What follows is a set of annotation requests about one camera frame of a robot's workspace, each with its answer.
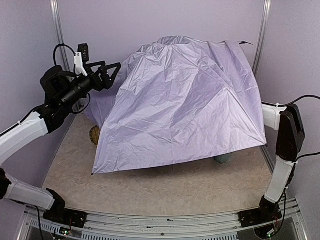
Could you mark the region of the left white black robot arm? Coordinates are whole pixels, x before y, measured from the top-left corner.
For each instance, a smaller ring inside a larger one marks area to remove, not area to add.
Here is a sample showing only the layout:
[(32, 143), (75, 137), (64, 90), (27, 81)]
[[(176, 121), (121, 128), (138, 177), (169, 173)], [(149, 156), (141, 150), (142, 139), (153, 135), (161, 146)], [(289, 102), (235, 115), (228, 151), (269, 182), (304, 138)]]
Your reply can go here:
[[(33, 108), (21, 121), (0, 135), (0, 163), (33, 141), (53, 133), (73, 114), (73, 106), (90, 95), (91, 90), (110, 89), (121, 69), (121, 64), (107, 65), (104, 61), (77, 64), (77, 73), (64, 71), (60, 65), (50, 68), (40, 79), (45, 102)], [(0, 170), (0, 197), (33, 205), (46, 211), (64, 208), (64, 200), (53, 190), (20, 181), (4, 169)]]

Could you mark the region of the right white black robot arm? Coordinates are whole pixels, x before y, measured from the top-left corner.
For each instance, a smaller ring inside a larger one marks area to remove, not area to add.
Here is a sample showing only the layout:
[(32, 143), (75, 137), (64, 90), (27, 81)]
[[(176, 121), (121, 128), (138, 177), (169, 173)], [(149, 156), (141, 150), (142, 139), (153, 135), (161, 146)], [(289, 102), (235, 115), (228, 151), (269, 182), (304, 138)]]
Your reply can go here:
[(306, 134), (300, 110), (296, 104), (280, 106), (264, 103), (262, 111), (264, 125), (278, 132), (275, 167), (270, 184), (259, 204), (262, 212), (271, 214), (294, 176), (296, 162)]

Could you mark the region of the lavender folding umbrella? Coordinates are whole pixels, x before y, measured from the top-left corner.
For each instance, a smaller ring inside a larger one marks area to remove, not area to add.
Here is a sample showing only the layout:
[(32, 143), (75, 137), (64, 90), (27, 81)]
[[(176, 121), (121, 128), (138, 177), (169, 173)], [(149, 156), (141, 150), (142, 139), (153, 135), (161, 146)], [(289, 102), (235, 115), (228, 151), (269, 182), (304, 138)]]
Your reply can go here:
[(100, 128), (93, 174), (187, 163), (266, 144), (256, 78), (237, 41), (167, 36), (123, 63), (85, 111)]

